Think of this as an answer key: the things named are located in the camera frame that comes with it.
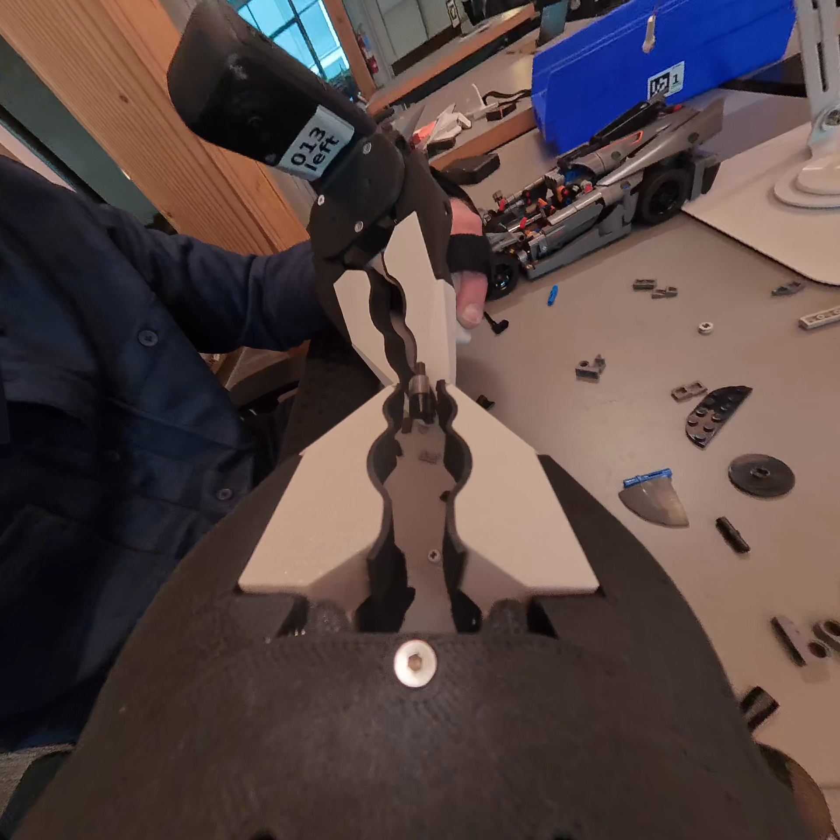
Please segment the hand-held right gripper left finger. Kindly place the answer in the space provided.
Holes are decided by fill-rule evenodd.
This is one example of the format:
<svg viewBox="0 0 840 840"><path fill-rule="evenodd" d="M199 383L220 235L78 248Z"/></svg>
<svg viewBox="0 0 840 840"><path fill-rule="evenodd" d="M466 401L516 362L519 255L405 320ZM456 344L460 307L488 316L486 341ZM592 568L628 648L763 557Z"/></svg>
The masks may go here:
<svg viewBox="0 0 840 840"><path fill-rule="evenodd" d="M301 452L238 578L242 592L330 602L363 632L402 627L414 588L385 482L404 397L387 386Z"/></svg>

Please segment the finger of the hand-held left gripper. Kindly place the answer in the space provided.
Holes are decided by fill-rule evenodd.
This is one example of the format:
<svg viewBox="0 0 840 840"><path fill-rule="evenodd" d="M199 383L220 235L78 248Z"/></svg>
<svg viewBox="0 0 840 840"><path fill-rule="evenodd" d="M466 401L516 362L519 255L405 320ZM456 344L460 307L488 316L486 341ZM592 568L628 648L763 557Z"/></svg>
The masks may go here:
<svg viewBox="0 0 840 840"><path fill-rule="evenodd" d="M418 214L400 221L385 248L385 272L402 291L404 323L413 336L415 360L436 384L456 381L455 290L435 276Z"/></svg>
<svg viewBox="0 0 840 840"><path fill-rule="evenodd" d="M383 385L397 385L403 339L392 319L392 284L374 269L350 269L333 288L354 351Z"/></svg>

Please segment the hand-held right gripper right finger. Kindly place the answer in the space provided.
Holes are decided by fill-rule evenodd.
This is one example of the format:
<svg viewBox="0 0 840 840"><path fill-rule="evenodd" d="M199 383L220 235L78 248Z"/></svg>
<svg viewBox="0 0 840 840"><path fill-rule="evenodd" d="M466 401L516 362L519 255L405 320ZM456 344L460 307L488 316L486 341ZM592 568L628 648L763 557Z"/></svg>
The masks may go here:
<svg viewBox="0 0 840 840"><path fill-rule="evenodd" d="M599 581L540 456L455 385L437 383L444 467L444 582L455 630L480 630L499 602L590 595Z"/></svg>

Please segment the dark grey lego connector assembly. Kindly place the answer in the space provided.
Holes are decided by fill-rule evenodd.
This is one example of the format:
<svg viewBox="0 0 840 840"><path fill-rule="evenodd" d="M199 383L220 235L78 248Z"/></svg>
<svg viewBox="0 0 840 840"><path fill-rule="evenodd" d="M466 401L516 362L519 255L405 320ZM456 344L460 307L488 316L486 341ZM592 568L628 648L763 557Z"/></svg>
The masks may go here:
<svg viewBox="0 0 840 840"><path fill-rule="evenodd" d="M437 402L426 365L416 362L413 376L408 383L401 431L410 434L415 425L428 430L437 421Z"/></svg>

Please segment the curved grey-blue lego slope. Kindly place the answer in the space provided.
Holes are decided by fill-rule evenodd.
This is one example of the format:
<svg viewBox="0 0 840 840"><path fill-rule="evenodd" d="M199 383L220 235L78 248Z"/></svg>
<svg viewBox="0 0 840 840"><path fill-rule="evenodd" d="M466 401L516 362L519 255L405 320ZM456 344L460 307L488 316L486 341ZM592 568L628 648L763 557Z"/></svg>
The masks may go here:
<svg viewBox="0 0 840 840"><path fill-rule="evenodd" d="M628 510L647 522L668 528L687 528L690 524L671 478L659 477L625 487L618 497Z"/></svg>

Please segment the grey lego car model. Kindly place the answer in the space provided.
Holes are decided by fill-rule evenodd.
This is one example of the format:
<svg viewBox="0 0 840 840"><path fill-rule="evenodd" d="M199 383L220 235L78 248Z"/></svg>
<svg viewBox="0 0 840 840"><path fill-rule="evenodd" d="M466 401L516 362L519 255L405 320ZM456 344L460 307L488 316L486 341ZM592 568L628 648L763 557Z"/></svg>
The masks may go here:
<svg viewBox="0 0 840 840"><path fill-rule="evenodd" d="M708 194L720 162L702 145L722 128L724 98L699 108L641 101L562 154L520 191L493 195L484 215L493 254L487 299L515 290L677 215Z"/></svg>

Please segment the dark half-round lego plate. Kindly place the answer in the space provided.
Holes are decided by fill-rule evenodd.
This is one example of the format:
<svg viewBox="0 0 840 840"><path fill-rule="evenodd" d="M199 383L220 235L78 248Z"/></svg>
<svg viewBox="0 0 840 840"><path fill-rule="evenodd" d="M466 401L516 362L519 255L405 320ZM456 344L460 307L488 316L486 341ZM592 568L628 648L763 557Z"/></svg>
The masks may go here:
<svg viewBox="0 0 840 840"><path fill-rule="evenodd" d="M728 385L704 395L686 417L688 440L700 449L706 448L752 392L747 385Z"/></svg>

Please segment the round dark lego dish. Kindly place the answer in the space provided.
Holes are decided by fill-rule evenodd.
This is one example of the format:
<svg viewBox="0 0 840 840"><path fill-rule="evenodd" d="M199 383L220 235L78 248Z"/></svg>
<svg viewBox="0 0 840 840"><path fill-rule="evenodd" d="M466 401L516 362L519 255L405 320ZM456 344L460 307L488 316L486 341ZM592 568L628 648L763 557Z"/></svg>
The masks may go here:
<svg viewBox="0 0 840 840"><path fill-rule="evenodd" d="M741 492L756 498L777 498L790 493L795 473L782 460L764 454L746 454L728 466L730 482Z"/></svg>

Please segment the person's left hand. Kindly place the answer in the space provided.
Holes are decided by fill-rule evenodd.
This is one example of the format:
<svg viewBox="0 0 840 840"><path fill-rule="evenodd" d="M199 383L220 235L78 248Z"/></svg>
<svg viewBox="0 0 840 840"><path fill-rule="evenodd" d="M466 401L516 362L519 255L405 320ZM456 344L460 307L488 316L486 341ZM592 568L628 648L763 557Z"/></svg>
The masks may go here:
<svg viewBox="0 0 840 840"><path fill-rule="evenodd" d="M480 216L471 205L459 197L450 197L450 239L466 236L470 241L486 240ZM488 289L487 273L472 269L450 269L455 289L455 314L458 323L466 330L479 326L485 310Z"/></svg>

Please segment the black dotted chair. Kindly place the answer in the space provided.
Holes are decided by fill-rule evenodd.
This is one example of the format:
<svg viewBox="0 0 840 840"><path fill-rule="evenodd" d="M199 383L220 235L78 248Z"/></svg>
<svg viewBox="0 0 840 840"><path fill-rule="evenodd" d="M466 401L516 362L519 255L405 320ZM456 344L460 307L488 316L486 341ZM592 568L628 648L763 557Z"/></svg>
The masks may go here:
<svg viewBox="0 0 840 840"><path fill-rule="evenodd" d="M280 461L299 455L381 388L377 376L337 331L319 333L310 341L292 399Z"/></svg>

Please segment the cardboard box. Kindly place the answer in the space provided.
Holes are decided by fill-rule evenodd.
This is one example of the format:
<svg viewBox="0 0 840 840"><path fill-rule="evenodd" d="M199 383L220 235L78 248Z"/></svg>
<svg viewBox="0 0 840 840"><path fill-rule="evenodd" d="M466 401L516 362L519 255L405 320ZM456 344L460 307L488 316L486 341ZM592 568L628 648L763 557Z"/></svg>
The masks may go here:
<svg viewBox="0 0 840 840"><path fill-rule="evenodd" d="M252 348L239 348L230 353L221 353L211 357L209 354L204 358L209 363L211 372L215 375L220 384L230 392L238 386L240 390L247 389L243 384L253 377L268 377L268 382L279 371L282 378L286 373L299 373L302 370L309 349L309 341L304 342L296 348L288 351L255 350Z"/></svg>

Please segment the black flat box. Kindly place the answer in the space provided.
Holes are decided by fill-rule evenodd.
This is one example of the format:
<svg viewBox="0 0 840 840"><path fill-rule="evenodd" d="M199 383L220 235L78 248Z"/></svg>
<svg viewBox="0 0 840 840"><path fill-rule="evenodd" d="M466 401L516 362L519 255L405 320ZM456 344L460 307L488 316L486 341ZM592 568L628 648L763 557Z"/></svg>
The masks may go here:
<svg viewBox="0 0 840 840"><path fill-rule="evenodd" d="M488 152L452 161L441 170L441 173L457 186L474 186L497 172L500 165L498 153Z"/></svg>

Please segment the wooden beam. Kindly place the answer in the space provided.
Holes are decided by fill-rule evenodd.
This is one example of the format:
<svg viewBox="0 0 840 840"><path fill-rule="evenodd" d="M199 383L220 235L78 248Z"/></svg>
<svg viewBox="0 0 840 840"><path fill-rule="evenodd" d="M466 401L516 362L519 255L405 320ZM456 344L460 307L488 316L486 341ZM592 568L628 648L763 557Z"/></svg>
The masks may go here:
<svg viewBox="0 0 840 840"><path fill-rule="evenodd" d="M166 71L180 33L162 2L2 2L1 30L179 233L244 255L308 237L265 166L177 116Z"/></svg>

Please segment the blue plastic bin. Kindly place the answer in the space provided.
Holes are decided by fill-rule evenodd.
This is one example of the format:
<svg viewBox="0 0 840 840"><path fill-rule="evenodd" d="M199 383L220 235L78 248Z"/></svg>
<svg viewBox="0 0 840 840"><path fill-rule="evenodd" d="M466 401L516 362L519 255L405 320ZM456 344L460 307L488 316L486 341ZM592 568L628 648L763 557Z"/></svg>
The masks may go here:
<svg viewBox="0 0 840 840"><path fill-rule="evenodd" d="M694 98L780 60L792 1L634 1L539 52L532 110L561 154L657 95Z"/></svg>

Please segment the white book stand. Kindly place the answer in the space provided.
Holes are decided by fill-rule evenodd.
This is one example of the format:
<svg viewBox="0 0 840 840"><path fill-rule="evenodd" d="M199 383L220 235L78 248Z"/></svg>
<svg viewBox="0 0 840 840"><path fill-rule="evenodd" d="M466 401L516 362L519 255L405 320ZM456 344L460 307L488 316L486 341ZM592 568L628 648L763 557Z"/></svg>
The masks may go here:
<svg viewBox="0 0 840 840"><path fill-rule="evenodd" d="M836 2L795 3L810 124L721 164L687 213L803 277L839 284Z"/></svg>

